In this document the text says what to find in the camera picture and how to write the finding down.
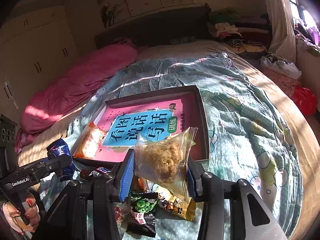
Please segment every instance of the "hand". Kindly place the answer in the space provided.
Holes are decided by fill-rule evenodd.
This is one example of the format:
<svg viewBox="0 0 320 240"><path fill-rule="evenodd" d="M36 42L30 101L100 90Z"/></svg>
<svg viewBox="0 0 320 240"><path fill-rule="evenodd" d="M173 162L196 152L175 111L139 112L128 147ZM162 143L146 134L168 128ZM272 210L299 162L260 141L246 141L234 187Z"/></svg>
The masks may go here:
<svg viewBox="0 0 320 240"><path fill-rule="evenodd" d="M21 229L24 231L34 232L37 229L40 221L39 209L36 205L36 199L31 193L29 193L29 195L27 196L26 202L30 207L25 212L25 216L29 220L29 225L25 225L22 220L16 219L20 216L20 212L11 203L5 203L3 205L3 213L7 222L14 230L19 233L22 233Z"/></svg>

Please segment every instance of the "speaker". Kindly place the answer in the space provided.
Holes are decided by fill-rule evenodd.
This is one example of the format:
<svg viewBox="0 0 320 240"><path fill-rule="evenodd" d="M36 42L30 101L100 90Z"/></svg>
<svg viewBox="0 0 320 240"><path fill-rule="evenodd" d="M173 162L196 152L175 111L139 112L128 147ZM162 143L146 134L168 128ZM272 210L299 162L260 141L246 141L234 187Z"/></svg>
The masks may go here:
<svg viewBox="0 0 320 240"><path fill-rule="evenodd" d="M18 167L17 154L14 152L16 126L15 122L0 114L0 179Z"/></svg>

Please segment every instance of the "yellow snack package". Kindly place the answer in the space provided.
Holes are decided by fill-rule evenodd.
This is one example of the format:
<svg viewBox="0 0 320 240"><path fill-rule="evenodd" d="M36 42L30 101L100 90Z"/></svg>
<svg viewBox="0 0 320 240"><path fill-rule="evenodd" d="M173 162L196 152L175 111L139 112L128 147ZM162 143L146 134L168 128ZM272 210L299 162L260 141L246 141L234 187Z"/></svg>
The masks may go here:
<svg viewBox="0 0 320 240"><path fill-rule="evenodd" d="M170 190L161 186L157 187L153 192L158 193L160 207L187 221L193 221L196 215L196 203L191 197L189 197L189 203L187 203L173 195Z"/></svg>

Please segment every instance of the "red plastic bag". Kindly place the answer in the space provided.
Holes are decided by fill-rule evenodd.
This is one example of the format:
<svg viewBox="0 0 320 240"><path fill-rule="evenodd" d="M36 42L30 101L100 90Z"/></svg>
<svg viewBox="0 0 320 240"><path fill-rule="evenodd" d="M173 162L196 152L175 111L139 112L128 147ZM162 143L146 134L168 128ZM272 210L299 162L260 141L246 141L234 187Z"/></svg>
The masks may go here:
<svg viewBox="0 0 320 240"><path fill-rule="evenodd" d="M303 115L313 115L316 113L317 99L309 89L297 86L292 100Z"/></svg>

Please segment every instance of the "orange snack package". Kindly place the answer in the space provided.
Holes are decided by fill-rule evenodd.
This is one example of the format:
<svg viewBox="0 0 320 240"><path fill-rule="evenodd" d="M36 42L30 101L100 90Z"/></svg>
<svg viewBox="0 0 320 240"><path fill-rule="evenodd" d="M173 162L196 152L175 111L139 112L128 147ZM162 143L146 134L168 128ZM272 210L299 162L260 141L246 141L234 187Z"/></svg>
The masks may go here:
<svg viewBox="0 0 320 240"><path fill-rule="evenodd" d="M93 122L89 123L89 130L84 135L82 142L78 145L74 157L94 159L103 137L106 132L96 126Z"/></svg>

